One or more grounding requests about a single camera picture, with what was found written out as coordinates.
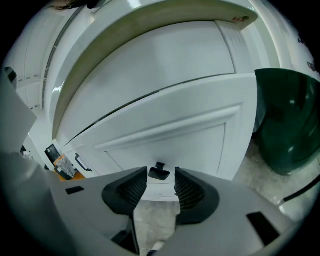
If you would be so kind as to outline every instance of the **door handle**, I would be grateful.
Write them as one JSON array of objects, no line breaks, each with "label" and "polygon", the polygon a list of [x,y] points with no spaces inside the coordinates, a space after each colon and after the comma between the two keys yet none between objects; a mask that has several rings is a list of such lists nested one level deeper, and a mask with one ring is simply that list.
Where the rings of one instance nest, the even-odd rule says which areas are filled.
[{"label": "door handle", "polygon": [[84,169],[86,172],[92,172],[91,169],[85,168],[85,167],[79,162],[78,158],[79,158],[79,155],[78,155],[77,153],[75,153],[75,160],[76,160],[76,162],[82,167],[82,169]]}]

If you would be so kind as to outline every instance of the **white door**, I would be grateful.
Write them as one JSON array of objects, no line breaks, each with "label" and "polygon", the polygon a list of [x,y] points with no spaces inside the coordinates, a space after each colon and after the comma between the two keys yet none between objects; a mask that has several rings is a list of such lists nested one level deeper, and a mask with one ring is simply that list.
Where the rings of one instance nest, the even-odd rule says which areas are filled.
[{"label": "white door", "polygon": [[175,167],[233,179],[251,139],[256,109],[254,74],[213,76],[132,103],[71,144],[100,175],[164,163],[171,172],[167,180],[148,178],[148,184],[172,184],[161,194],[170,197]]}]

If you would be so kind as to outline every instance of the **tiled floor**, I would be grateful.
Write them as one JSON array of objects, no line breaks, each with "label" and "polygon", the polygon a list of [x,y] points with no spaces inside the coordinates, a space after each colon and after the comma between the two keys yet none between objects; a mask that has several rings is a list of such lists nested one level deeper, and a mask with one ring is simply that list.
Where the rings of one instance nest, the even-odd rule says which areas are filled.
[{"label": "tiled floor", "polygon": [[[233,179],[256,190],[273,204],[297,192],[320,174],[320,155],[308,166],[290,176],[273,172],[251,142],[246,156]],[[292,220],[302,220],[312,208],[320,190],[320,184],[305,194],[285,203],[280,210]],[[134,211],[135,229],[140,255],[146,256],[154,244],[170,238],[175,230],[176,215],[180,213],[178,202],[140,201]]]}]

